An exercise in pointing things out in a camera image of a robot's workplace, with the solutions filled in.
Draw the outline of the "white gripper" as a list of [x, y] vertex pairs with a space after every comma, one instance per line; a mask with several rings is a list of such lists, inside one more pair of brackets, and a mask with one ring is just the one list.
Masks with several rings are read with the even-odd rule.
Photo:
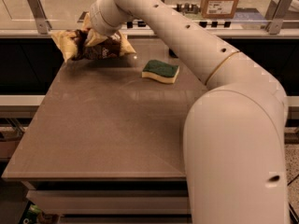
[[90, 29], [85, 46], [93, 47], [106, 41], [107, 36], [114, 35], [131, 18], [114, 0], [96, 0], [90, 7], [90, 13], [86, 13], [81, 26], [82, 30]]

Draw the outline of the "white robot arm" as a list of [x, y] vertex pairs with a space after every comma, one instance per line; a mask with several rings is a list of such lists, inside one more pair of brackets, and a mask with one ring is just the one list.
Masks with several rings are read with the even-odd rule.
[[190, 109], [183, 153], [193, 224], [291, 224], [284, 126], [288, 99], [260, 65], [161, 0], [97, 0], [92, 28], [144, 21], [208, 91]]

